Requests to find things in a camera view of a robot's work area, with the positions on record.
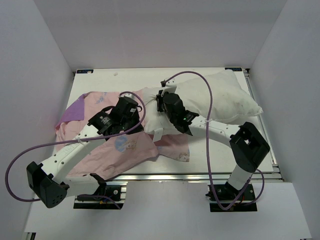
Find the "pink and purple Frozen pillowcase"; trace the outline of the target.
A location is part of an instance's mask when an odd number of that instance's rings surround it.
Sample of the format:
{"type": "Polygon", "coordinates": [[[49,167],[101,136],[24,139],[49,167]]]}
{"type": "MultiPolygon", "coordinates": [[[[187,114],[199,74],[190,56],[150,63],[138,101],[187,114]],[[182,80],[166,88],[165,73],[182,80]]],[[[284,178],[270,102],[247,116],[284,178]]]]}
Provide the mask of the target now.
{"type": "MultiPolygon", "coordinates": [[[[67,141],[76,137],[91,117],[105,107],[114,106],[118,96],[118,92],[92,91],[82,94],[65,110],[56,125],[56,140],[67,141]]],[[[113,137],[83,158],[68,173],[68,177],[94,173],[107,180],[159,155],[178,162],[189,162],[188,137],[185,134],[164,135],[157,142],[153,142],[152,135],[145,132],[113,137]]]]}

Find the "white pillow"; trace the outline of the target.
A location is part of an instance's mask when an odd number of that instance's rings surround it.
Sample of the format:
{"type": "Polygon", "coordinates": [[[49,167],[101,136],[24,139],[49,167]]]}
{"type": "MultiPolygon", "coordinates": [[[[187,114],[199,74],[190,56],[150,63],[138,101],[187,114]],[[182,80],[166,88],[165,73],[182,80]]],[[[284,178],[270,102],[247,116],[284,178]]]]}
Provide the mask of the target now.
{"type": "MultiPolygon", "coordinates": [[[[212,92],[212,108],[210,119],[231,123],[246,117],[255,117],[263,113],[263,109],[246,93],[239,84],[235,73],[223,70],[204,77],[196,77],[176,84],[175,93],[183,102],[183,106],[191,112],[203,117],[208,115],[210,107],[210,93],[212,92]]],[[[177,135],[179,132],[168,120],[164,113],[157,111],[156,95],[162,87],[145,88],[142,90],[143,102],[146,107],[144,132],[154,134],[163,129],[163,135],[177,135]]]]}

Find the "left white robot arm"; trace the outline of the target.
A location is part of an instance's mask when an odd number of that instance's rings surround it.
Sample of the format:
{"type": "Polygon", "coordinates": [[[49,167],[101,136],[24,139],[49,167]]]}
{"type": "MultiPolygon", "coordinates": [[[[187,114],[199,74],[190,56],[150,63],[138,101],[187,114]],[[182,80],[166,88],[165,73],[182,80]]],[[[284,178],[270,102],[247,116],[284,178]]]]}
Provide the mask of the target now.
{"type": "Polygon", "coordinates": [[[92,116],[72,140],[63,142],[63,148],[53,156],[27,168],[28,184],[44,205],[50,209],[65,198],[105,198],[106,182],[97,173],[69,177],[69,172],[94,149],[107,140],[121,135],[131,135],[144,130],[140,111],[146,107],[133,93],[121,96],[114,106],[108,106],[92,116]]]}

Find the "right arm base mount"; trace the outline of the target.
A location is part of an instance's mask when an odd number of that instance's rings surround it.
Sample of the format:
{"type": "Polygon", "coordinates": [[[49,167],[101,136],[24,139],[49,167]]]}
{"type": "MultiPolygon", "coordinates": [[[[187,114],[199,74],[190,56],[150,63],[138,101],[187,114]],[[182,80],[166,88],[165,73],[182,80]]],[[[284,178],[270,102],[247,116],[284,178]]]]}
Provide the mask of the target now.
{"type": "MultiPolygon", "coordinates": [[[[215,184],[214,189],[221,205],[224,208],[226,208],[237,196],[234,193],[228,192],[224,184],[215,184]]],[[[222,213],[222,212],[236,213],[236,212],[257,212],[258,211],[258,207],[255,202],[250,204],[250,202],[252,202],[256,198],[255,191],[252,184],[248,185],[244,193],[237,199],[237,201],[228,210],[223,210],[219,207],[210,185],[208,186],[208,193],[206,193],[205,196],[209,201],[209,208],[211,213],[222,213]]]]}

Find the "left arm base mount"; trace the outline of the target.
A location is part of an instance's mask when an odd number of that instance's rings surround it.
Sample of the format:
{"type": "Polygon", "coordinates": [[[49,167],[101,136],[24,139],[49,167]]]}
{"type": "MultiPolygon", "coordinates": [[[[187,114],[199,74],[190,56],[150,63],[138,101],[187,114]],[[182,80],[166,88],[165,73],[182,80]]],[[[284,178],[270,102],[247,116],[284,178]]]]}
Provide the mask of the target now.
{"type": "Polygon", "coordinates": [[[75,210],[120,210],[125,203],[126,182],[105,180],[96,173],[71,179],[75,180],[75,210]]]}

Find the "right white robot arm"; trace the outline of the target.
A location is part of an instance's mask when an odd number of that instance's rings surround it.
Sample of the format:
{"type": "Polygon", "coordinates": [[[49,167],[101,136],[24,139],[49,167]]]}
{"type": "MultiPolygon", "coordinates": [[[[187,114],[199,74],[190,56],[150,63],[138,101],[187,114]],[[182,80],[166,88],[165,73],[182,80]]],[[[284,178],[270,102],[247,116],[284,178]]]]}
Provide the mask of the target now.
{"type": "Polygon", "coordinates": [[[174,126],[168,131],[170,135],[177,130],[180,134],[207,137],[232,150],[236,166],[225,184],[225,192],[233,200],[242,196],[246,182],[270,151],[269,144],[255,125],[247,121],[242,125],[229,125],[207,120],[187,110],[178,94],[164,90],[156,95],[156,104],[156,110],[174,126]]]}

